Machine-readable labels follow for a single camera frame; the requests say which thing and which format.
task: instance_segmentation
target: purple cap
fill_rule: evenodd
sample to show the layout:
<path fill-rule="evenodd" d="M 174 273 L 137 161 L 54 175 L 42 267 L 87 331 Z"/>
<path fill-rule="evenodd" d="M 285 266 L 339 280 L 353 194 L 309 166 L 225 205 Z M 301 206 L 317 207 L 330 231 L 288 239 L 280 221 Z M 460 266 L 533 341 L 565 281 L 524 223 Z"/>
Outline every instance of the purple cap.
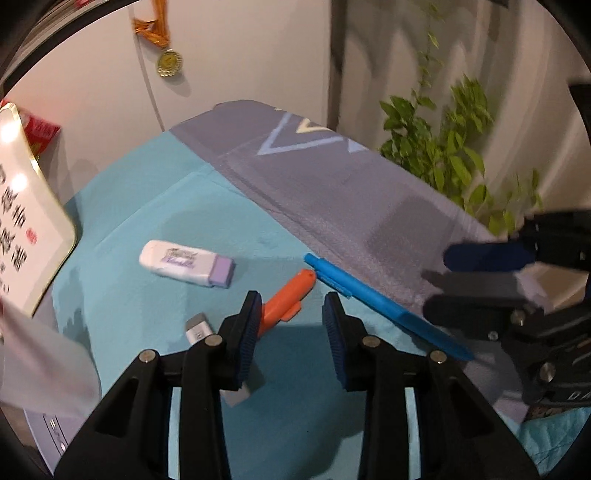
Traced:
<path fill-rule="evenodd" d="M 209 274 L 209 283 L 215 287 L 228 288 L 234 273 L 234 260 L 218 255 Z"/>

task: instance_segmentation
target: screw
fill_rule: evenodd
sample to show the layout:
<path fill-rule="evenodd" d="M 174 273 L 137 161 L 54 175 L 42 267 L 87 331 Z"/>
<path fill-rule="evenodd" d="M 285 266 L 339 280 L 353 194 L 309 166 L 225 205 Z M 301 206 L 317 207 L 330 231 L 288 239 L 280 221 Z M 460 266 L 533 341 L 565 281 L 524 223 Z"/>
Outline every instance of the screw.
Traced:
<path fill-rule="evenodd" d="M 214 333 L 213 335 L 209 335 L 207 337 L 205 337 L 205 345 L 207 346 L 218 346 L 221 345 L 223 342 L 223 338 L 218 335 L 217 333 Z"/>
<path fill-rule="evenodd" d="M 556 376 L 556 367 L 553 363 L 546 362 L 540 368 L 540 380 L 542 382 L 550 383 Z"/>
<path fill-rule="evenodd" d="M 150 363 L 155 358 L 156 358 L 156 352 L 154 352 L 153 350 L 144 350 L 139 355 L 139 360 L 145 364 Z"/>
<path fill-rule="evenodd" d="M 376 348 L 380 344 L 380 339 L 378 337 L 368 335 L 368 336 L 363 337 L 363 340 L 361 340 L 361 342 L 365 346 L 368 346 L 370 348 Z"/>
<path fill-rule="evenodd" d="M 441 350 L 434 350 L 429 354 L 429 358 L 437 364 L 442 364 L 447 360 L 447 355 Z"/>
<path fill-rule="evenodd" d="M 511 323 L 523 327 L 525 324 L 525 312 L 523 310 L 513 310 L 511 313 Z"/>

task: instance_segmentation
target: pen clip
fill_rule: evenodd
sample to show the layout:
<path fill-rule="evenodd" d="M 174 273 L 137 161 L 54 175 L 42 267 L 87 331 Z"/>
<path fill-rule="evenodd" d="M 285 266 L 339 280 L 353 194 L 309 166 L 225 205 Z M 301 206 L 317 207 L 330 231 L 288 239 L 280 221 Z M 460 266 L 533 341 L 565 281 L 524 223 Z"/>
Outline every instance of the pen clip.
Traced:
<path fill-rule="evenodd" d="M 330 277 L 327 277 L 325 274 L 323 274 L 320 271 L 316 271 L 316 277 L 321 282 L 324 282 L 329 287 L 332 287 L 333 289 L 335 289 L 337 292 L 339 292 L 345 298 L 347 298 L 347 299 L 351 298 L 352 293 L 349 290 L 347 290 L 346 288 L 344 288 L 341 285 L 339 285 L 337 282 L 335 282 L 334 279 L 332 279 Z"/>

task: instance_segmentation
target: framed certificate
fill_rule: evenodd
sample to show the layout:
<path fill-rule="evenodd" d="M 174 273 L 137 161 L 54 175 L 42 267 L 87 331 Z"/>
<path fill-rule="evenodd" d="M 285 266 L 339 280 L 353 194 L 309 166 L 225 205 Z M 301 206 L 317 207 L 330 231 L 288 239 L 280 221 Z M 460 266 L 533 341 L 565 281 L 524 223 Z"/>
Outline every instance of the framed certificate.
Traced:
<path fill-rule="evenodd" d="M 76 244 L 33 156 L 17 107 L 0 109 L 0 297 L 32 317 Z"/>

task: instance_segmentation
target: orange ribbon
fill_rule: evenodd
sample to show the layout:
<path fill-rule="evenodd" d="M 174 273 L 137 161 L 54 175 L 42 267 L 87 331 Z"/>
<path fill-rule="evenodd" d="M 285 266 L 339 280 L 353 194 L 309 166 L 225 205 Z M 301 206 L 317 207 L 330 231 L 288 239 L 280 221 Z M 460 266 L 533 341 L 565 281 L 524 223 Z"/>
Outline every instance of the orange ribbon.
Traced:
<path fill-rule="evenodd" d="M 156 20 L 145 22 L 134 18 L 135 33 L 160 48 L 168 48 L 170 45 L 170 32 L 168 31 L 166 19 L 166 2 L 167 0 L 152 0 Z"/>

